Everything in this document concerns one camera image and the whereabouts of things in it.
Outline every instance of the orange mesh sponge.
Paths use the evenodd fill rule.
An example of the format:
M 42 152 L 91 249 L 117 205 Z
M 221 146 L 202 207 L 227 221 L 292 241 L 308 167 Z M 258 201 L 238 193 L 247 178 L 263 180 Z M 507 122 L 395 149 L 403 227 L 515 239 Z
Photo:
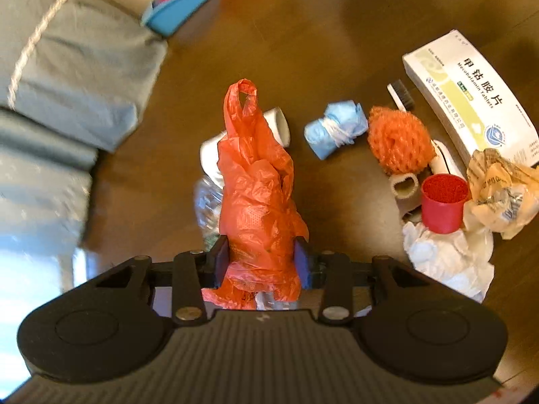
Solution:
M 369 146 L 386 173 L 419 173 L 435 156 L 427 128 L 409 112 L 375 106 L 369 115 Z

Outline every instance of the white rope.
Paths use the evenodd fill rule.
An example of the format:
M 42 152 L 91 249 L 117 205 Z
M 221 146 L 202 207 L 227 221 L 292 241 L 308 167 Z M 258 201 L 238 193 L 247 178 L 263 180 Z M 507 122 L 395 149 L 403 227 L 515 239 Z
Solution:
M 13 110 L 15 109 L 15 101 L 17 101 L 17 91 L 19 89 L 19 82 L 21 81 L 21 78 L 23 76 L 24 67 L 26 67 L 28 59 L 36 48 L 36 44 L 41 39 L 41 35 L 45 31 L 45 29 L 47 29 L 50 21 L 55 17 L 56 13 L 60 10 L 62 5 L 66 1 L 67 0 L 56 0 L 52 4 L 52 6 L 50 6 L 47 13 L 41 19 L 41 22 L 36 26 L 36 29 L 28 38 L 28 42 L 23 48 L 23 51 L 21 52 L 21 55 L 17 63 L 15 64 L 15 69 L 13 70 L 13 74 L 11 75 L 11 82 L 8 88 L 9 94 L 7 96 L 7 105 Z
M 329 117 L 322 117 L 320 124 L 329 133 L 337 147 L 344 146 L 344 144 L 354 144 L 354 138 L 360 135 L 359 133 L 347 133 Z

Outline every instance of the blue plastic object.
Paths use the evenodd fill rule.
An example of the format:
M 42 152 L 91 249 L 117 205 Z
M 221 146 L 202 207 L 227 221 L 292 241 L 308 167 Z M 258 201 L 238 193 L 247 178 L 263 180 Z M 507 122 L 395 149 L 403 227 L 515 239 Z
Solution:
M 142 15 L 141 24 L 168 37 L 208 0 L 154 0 Z
M 338 147 L 354 144 L 354 138 L 368 128 L 369 123 L 361 105 L 348 100 L 329 104 L 322 118 L 305 126 L 304 135 L 316 156 L 326 159 Z

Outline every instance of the white box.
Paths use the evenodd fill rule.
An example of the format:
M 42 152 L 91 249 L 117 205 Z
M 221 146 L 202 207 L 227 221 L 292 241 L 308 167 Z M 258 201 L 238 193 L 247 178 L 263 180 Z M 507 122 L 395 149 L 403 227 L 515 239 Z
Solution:
M 513 162 L 539 162 L 539 139 L 521 104 L 458 31 L 403 56 L 406 74 L 428 101 L 468 164 L 494 147 Z

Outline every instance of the silver bolt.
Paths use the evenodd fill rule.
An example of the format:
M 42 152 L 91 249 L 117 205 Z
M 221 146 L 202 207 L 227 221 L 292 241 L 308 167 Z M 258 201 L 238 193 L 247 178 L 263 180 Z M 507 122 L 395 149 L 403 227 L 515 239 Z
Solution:
M 176 310 L 176 317 L 180 321 L 195 321 L 202 316 L 202 310 L 198 307 L 182 307 Z
M 329 319 L 330 321 L 341 321 L 343 319 L 346 319 L 350 315 L 350 312 L 344 307 L 332 306 L 324 308 L 322 314 L 326 319 Z

